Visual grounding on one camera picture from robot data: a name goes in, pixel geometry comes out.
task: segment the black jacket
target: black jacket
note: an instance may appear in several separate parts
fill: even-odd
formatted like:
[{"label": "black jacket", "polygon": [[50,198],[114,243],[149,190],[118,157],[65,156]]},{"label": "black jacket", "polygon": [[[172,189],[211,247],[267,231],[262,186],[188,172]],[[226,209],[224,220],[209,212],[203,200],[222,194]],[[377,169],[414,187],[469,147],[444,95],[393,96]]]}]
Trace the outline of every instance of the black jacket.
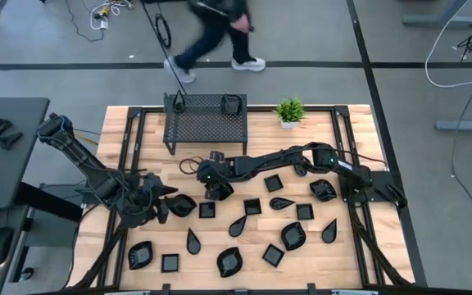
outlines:
[{"label": "black jacket", "polygon": [[230,22],[248,15],[247,0],[188,0],[188,4],[193,11],[226,16]]}]

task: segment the wooden tabletop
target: wooden tabletop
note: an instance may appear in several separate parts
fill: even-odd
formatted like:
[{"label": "wooden tabletop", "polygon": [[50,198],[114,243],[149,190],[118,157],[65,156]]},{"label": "wooden tabletop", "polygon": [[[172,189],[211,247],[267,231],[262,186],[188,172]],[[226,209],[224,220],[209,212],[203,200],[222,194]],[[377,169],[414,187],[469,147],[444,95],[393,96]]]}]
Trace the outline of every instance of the wooden tabletop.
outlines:
[{"label": "wooden tabletop", "polygon": [[[128,107],[107,109],[98,158],[108,167],[116,168],[118,165],[127,110]],[[370,106],[351,105],[349,111],[358,152],[367,157],[383,159]],[[241,144],[178,143],[175,156],[171,156],[162,142],[164,124],[164,114],[147,114],[139,168],[156,173],[164,184],[179,188],[178,193],[189,195],[197,204],[205,202],[203,185],[196,181],[196,175],[182,174],[179,171],[179,162],[193,156],[208,158],[211,150],[224,152],[227,157],[241,156]],[[343,123],[340,124],[343,138],[346,138]],[[134,122],[132,142],[136,126]],[[308,112],[306,119],[296,129],[281,129],[277,115],[273,112],[250,112],[248,137],[247,154],[251,157],[313,141],[329,143],[336,147],[331,118],[325,112]],[[127,168],[132,161],[133,150],[134,145],[131,143]],[[384,169],[384,164],[373,161],[361,160],[361,164],[372,170]],[[281,178],[284,188],[268,193],[263,179],[275,174]],[[126,251],[136,243],[149,240],[152,241],[154,259],[151,264],[140,270],[129,270],[125,255],[121,289],[158,290],[163,284],[171,284],[172,289],[187,290],[304,289],[307,283],[315,283],[317,288],[359,288],[361,281],[347,206],[340,196],[330,202],[320,202],[311,196],[308,184],[317,179],[327,179],[339,194],[338,176],[334,173],[308,174],[302,178],[295,175],[292,167],[284,167],[261,173],[247,182],[234,184],[235,193],[223,202],[216,203],[215,219],[199,219],[196,208],[185,218],[170,214],[164,225],[151,221],[144,226],[131,229]],[[285,251],[280,240],[280,231],[285,225],[297,220],[295,206],[282,211],[270,209],[270,199],[278,196],[296,203],[312,204],[315,219],[301,221],[306,231],[306,243],[297,250],[286,252],[278,268],[274,268],[261,257],[270,243]],[[249,216],[242,235],[231,238],[228,228],[244,215],[243,200],[256,197],[261,200],[262,214]],[[404,278],[414,281],[395,207],[389,203],[371,203],[370,211],[379,247]],[[76,243],[75,267],[69,285],[84,275],[102,250],[107,217],[108,211],[100,207],[88,214],[83,221]],[[323,243],[321,232],[335,218],[338,219],[338,237],[334,243]],[[195,256],[186,250],[189,228],[202,243],[202,250]],[[244,260],[243,268],[236,275],[222,279],[216,267],[216,258],[229,247],[239,248]],[[370,281],[375,282],[372,260],[367,248],[364,249]],[[179,272],[162,274],[161,255],[173,253],[179,254]],[[115,259],[116,252],[113,252],[107,274],[109,284]]]}]

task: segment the black pants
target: black pants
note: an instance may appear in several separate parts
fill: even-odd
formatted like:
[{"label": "black pants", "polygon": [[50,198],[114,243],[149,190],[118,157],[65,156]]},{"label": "black pants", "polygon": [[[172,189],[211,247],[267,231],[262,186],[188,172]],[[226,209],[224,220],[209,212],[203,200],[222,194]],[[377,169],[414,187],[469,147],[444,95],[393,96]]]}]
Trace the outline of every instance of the black pants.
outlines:
[{"label": "black pants", "polygon": [[191,69],[198,58],[211,52],[220,44],[225,33],[229,33],[233,43],[233,59],[237,63],[252,59],[249,55],[248,34],[231,27],[226,17],[193,12],[203,23],[203,35],[185,52],[175,56],[177,66],[185,70]]}]

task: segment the person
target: person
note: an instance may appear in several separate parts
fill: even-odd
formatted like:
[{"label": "person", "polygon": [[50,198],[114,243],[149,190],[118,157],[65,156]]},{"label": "person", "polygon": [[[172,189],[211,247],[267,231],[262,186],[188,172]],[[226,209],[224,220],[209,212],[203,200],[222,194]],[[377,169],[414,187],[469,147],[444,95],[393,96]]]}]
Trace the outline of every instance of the person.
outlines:
[{"label": "person", "polygon": [[235,70],[262,71],[266,62],[249,54],[249,31],[252,30],[247,0],[188,0],[190,10],[203,24],[202,36],[182,54],[163,62],[166,71],[182,83],[192,83],[191,71],[196,60],[214,50],[228,33],[233,44]]}]

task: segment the gray floor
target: gray floor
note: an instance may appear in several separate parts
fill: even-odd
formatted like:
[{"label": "gray floor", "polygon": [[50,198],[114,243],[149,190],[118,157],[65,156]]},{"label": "gray floor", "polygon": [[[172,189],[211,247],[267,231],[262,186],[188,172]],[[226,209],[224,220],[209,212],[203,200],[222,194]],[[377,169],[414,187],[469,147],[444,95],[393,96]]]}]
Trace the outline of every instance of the gray floor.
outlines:
[{"label": "gray floor", "polygon": [[[81,1],[69,0],[84,34],[89,15]],[[101,3],[87,0],[91,7]],[[424,61],[439,29],[407,28],[404,13],[436,12],[447,1],[356,0],[371,61]],[[360,61],[347,5],[342,0],[251,1],[256,33],[252,52],[268,61]],[[173,33],[172,52],[183,50],[199,25],[183,3],[161,5]],[[472,16],[472,2],[461,13]],[[113,16],[102,42],[75,34],[63,0],[8,0],[0,16],[0,64],[78,62],[159,62],[163,59],[148,21],[138,7]],[[459,61],[452,49],[470,30],[453,30],[438,44],[432,61]],[[230,43],[206,56],[228,61]],[[250,103],[275,103],[298,95],[307,103],[371,103],[362,69],[270,68],[263,73],[198,69],[190,93],[247,93]],[[431,70],[439,83],[472,79],[472,70]],[[375,70],[374,76],[415,226],[428,284],[472,289],[472,205],[451,177],[452,135],[434,129],[436,119],[457,119],[472,85],[435,88],[423,70]],[[10,70],[0,71],[0,97],[47,97],[50,111],[69,116],[76,126],[99,131],[108,105],[161,104],[176,82],[163,70]],[[472,106],[467,114],[472,118]],[[472,192],[472,134],[462,134],[456,154],[461,179]],[[62,154],[38,144],[25,180],[31,184],[70,184],[82,175]],[[4,293],[36,293],[60,288],[70,264],[68,248],[35,248],[27,266],[30,281],[8,284]]]}]

